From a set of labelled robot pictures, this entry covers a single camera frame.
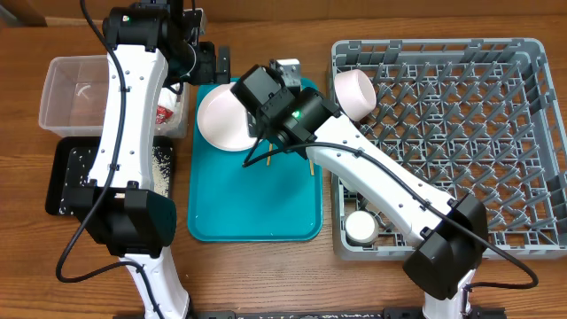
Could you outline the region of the grey bowl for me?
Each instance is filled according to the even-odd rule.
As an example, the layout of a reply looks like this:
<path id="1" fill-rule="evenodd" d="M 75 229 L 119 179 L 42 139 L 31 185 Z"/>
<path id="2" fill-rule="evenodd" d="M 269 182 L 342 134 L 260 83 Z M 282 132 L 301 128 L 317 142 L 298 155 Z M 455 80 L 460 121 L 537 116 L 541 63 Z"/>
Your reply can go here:
<path id="1" fill-rule="evenodd" d="M 339 177 L 339 181 L 341 182 L 345 190 L 349 192 L 357 192 L 355 179 L 351 177 Z"/>

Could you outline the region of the cooked white rice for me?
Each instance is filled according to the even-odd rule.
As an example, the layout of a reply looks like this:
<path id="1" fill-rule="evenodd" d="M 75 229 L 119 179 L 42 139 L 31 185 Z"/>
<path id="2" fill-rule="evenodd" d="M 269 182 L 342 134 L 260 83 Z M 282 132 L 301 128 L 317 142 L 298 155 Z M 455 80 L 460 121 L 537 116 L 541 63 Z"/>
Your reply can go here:
<path id="1" fill-rule="evenodd" d="M 70 151 L 67 168 L 64 171 L 63 190 L 84 187 L 88 184 L 89 171 L 94 163 L 97 148 L 75 147 Z M 171 175 L 174 171 L 174 150 L 172 147 L 154 146 L 152 149 L 153 191 L 171 198 Z"/>

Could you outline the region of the large white plate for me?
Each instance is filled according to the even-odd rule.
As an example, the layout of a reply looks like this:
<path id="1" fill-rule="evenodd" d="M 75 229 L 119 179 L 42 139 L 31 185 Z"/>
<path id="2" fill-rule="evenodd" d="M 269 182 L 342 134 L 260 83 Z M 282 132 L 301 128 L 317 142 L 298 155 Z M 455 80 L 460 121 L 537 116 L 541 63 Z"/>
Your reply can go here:
<path id="1" fill-rule="evenodd" d="M 197 124 L 201 136 L 226 152 L 250 149 L 255 137 L 249 136 L 247 111 L 231 92 L 234 82 L 213 88 L 200 102 Z"/>

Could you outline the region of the white cup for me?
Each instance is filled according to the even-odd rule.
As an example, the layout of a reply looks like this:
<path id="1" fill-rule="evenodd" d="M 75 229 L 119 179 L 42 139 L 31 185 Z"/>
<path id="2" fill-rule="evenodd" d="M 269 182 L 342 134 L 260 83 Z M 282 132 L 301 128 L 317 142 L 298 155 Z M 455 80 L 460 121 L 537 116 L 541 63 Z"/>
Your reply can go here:
<path id="1" fill-rule="evenodd" d="M 371 245 L 378 237 L 376 218 L 366 211 L 355 211 L 346 217 L 346 237 L 357 245 Z"/>

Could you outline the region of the red snack wrapper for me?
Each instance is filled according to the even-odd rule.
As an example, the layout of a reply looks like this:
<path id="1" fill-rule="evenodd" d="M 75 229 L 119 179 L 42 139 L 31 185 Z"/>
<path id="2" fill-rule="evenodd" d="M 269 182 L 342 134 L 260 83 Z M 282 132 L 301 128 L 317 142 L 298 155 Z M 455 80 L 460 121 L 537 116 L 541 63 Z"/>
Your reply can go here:
<path id="1" fill-rule="evenodd" d="M 173 117 L 174 112 L 162 105 L 159 105 L 157 108 L 157 112 L 156 112 L 156 123 L 159 124 L 164 124 L 164 123 L 168 123 L 171 118 Z"/>

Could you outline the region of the white napkin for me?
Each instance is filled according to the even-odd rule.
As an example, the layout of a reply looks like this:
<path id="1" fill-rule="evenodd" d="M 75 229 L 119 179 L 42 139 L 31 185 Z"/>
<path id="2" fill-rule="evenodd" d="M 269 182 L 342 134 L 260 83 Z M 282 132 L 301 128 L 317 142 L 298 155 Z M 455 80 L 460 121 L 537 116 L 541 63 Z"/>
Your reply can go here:
<path id="1" fill-rule="evenodd" d="M 179 95 L 168 88 L 162 88 L 159 95 L 158 106 L 175 113 Z"/>

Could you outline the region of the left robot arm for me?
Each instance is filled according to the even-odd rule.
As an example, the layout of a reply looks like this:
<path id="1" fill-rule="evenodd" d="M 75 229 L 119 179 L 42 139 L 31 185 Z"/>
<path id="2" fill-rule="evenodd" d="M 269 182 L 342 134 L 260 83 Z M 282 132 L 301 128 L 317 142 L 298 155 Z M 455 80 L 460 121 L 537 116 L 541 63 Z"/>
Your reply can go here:
<path id="1" fill-rule="evenodd" d="M 152 147 L 162 90 L 224 84 L 229 50 L 204 42 L 205 14 L 177 0 L 111 9 L 94 33 L 107 53 L 108 91 L 87 182 L 65 192 L 68 208 L 132 276 L 147 318 L 192 318 L 171 251 L 175 202 L 154 190 Z"/>

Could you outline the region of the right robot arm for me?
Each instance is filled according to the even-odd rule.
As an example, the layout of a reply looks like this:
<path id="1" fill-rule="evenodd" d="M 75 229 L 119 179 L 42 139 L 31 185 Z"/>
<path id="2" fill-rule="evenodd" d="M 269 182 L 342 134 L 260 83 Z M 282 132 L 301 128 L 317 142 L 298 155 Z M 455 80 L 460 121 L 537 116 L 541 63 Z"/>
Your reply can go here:
<path id="1" fill-rule="evenodd" d="M 487 238 L 485 205 L 473 195 L 452 197 L 407 171 L 371 143 L 355 122 L 377 105 L 369 77 L 339 73 L 335 98 L 294 89 L 267 66 L 253 66 L 231 88 L 255 119 L 258 136 L 296 152 L 338 176 L 383 213 L 415 250 L 403 264 L 425 294 L 425 318 L 466 318 L 470 282 Z"/>

